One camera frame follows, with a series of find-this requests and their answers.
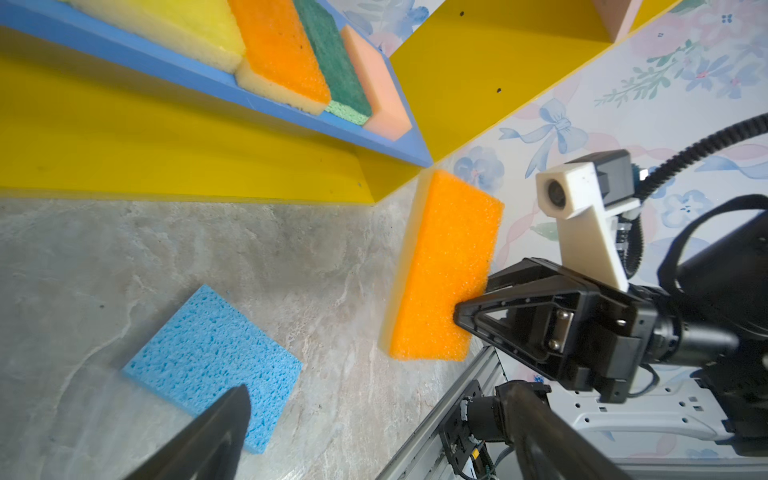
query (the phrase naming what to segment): white bracket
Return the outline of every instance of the white bracket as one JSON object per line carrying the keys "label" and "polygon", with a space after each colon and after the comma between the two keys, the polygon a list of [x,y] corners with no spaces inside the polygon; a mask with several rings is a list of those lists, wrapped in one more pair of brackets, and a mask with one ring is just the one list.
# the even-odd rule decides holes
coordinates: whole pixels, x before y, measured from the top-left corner
{"label": "white bracket", "polygon": [[[552,203],[550,186],[562,187],[565,202]],[[616,251],[616,216],[640,206],[628,198],[606,210],[598,174],[591,162],[563,164],[536,175],[538,206],[555,218],[563,266],[626,292],[627,275]]]}
{"label": "white bracket", "polygon": [[576,393],[555,382],[550,386],[552,411],[580,432],[660,432],[713,441],[733,436],[712,392],[694,379],[658,386],[625,403],[600,403],[595,391]]}

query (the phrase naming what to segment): green scouring pad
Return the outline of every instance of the green scouring pad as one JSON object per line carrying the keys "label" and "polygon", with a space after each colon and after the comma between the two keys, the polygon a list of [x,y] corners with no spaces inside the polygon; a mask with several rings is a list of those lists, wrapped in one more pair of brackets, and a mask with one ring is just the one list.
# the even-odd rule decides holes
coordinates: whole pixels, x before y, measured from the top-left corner
{"label": "green scouring pad", "polygon": [[349,61],[333,16],[315,0],[293,0],[293,4],[331,90],[331,103],[326,111],[357,125],[366,123],[372,114],[371,105]]}

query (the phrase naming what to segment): gray stone surface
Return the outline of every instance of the gray stone surface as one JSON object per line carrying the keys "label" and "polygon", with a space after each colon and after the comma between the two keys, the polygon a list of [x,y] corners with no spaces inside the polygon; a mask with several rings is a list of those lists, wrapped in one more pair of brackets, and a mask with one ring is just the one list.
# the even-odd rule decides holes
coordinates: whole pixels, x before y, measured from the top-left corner
{"label": "gray stone surface", "polygon": [[413,194],[0,200],[0,476],[122,478],[182,429],[190,416],[119,370],[207,283],[304,364],[238,478],[375,477],[464,369],[376,347]]}

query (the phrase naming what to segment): black cable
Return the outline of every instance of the black cable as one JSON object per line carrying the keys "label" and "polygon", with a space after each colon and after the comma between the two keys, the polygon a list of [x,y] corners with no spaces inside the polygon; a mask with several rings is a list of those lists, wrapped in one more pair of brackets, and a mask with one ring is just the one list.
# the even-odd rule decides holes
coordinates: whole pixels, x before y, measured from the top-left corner
{"label": "black cable", "polygon": [[640,392],[627,394],[628,399],[636,399],[639,396],[645,395],[646,393],[658,387],[659,382],[661,381],[661,379],[659,378],[659,374],[656,373],[656,370],[654,370],[654,367],[648,365],[647,363],[642,363],[640,367],[643,369],[646,369],[654,377],[650,380],[650,383]]}
{"label": "black cable", "polygon": [[501,463],[501,461],[504,460],[504,458],[506,458],[507,455],[509,455],[514,451],[515,451],[515,447],[510,445],[509,447],[504,449],[502,453],[499,453],[498,457],[496,457],[496,462],[493,464],[493,470],[486,473],[482,477],[472,478],[469,475],[465,474],[464,472],[459,472],[458,476],[462,477],[464,480],[488,480],[489,478],[491,478],[492,475],[496,475],[496,467],[498,467],[498,464]]}
{"label": "black cable", "polygon": [[[768,113],[757,115],[756,117],[726,127],[707,138],[699,140],[665,161],[637,185],[634,196],[642,204],[659,187],[683,169],[724,148],[766,133],[768,133]],[[631,278],[637,272],[643,259],[643,231],[639,216],[631,221],[631,229],[628,232],[617,234],[617,242],[624,241],[626,241],[627,245],[623,254],[620,255],[621,264],[624,266],[627,278]]]}

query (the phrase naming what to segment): black strap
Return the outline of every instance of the black strap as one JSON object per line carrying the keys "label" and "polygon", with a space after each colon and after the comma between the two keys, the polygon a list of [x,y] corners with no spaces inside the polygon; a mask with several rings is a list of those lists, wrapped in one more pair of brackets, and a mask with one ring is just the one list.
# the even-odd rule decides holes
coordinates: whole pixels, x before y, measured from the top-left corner
{"label": "black strap", "polygon": [[680,262],[680,256],[683,254],[683,249],[688,242],[688,238],[690,238],[702,223],[715,215],[737,210],[768,210],[768,197],[758,194],[736,197],[732,200],[728,200],[719,207],[713,208],[689,223],[688,226],[680,232],[680,235],[672,241],[667,256],[664,258],[664,261],[661,262],[661,266],[659,266],[659,270],[657,271],[659,276],[659,286],[665,289],[671,296],[681,295],[682,292],[677,288],[677,263]]}

